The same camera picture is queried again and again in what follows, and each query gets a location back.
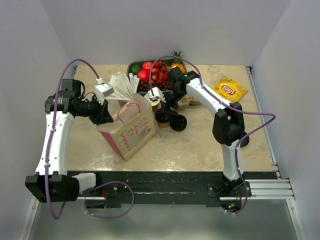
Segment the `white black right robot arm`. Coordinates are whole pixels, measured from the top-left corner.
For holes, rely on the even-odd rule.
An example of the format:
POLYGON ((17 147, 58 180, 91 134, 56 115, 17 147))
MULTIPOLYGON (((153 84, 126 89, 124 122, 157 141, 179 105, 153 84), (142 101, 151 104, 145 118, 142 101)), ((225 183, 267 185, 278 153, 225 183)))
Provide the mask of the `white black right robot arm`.
POLYGON ((161 108, 156 111, 155 119, 159 124, 169 124, 177 132, 187 126, 187 119, 178 114, 178 102, 185 95, 195 97, 213 115, 212 134, 221 144, 223 155, 222 187, 220 192, 233 197, 244 183, 239 148, 240 139, 245 135, 242 106, 239 102, 231 103, 209 90, 194 71, 183 73, 180 68, 173 68, 168 73, 168 80, 173 89, 163 93, 161 108))

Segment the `pink white paper bag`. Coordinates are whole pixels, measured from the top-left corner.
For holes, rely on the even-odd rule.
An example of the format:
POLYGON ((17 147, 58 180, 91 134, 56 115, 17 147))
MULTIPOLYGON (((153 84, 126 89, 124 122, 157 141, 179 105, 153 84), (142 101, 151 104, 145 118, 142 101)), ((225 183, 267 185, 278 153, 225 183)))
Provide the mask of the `pink white paper bag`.
POLYGON ((101 124, 97 130, 125 161, 132 158, 156 134, 152 105, 139 94, 132 94, 128 103, 112 118, 112 123, 101 124))

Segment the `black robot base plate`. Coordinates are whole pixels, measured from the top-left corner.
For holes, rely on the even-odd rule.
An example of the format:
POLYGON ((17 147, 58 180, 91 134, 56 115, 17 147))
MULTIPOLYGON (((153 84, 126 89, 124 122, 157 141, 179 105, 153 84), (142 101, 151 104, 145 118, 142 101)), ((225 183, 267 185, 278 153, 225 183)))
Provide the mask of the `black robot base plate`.
POLYGON ((97 175, 97 186, 102 188, 79 196, 106 200, 108 208, 131 203, 220 207, 229 203, 223 197, 246 196, 244 187, 221 193, 223 174, 219 171, 97 171, 97 175))

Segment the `black coffee cup lid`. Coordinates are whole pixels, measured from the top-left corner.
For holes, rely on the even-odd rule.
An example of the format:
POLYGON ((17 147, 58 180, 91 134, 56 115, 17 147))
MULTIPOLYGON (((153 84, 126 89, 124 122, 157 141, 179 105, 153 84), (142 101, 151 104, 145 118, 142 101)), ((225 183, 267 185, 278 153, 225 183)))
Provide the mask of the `black coffee cup lid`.
POLYGON ((160 123, 160 124, 167 124, 171 121, 172 117, 173 117, 173 113, 171 110, 168 109, 163 109, 163 108, 159 108, 156 112, 155 112, 155 120, 160 123))

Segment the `brown paper coffee cup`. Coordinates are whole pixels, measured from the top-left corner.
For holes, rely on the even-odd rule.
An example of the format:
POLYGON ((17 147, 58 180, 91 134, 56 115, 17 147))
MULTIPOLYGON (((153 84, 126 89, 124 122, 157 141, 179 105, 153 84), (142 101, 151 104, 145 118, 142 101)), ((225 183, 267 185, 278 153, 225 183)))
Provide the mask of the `brown paper coffee cup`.
POLYGON ((167 128, 170 126, 170 122, 157 122, 157 125, 160 127, 160 128, 167 128))

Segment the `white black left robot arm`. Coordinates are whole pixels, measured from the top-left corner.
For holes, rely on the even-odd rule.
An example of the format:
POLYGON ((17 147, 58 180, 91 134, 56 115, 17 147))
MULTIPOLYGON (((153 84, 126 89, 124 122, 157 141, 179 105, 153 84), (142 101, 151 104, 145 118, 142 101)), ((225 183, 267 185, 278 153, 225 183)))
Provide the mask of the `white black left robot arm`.
POLYGON ((41 203, 75 201, 81 192, 99 196, 104 184, 96 173, 69 176, 67 148, 76 117, 85 117, 94 125, 112 123, 107 97, 113 87, 97 80, 91 100, 85 98, 85 85, 80 80, 63 79, 58 93, 45 101, 46 131, 43 149, 35 174, 25 179, 26 188, 41 203))

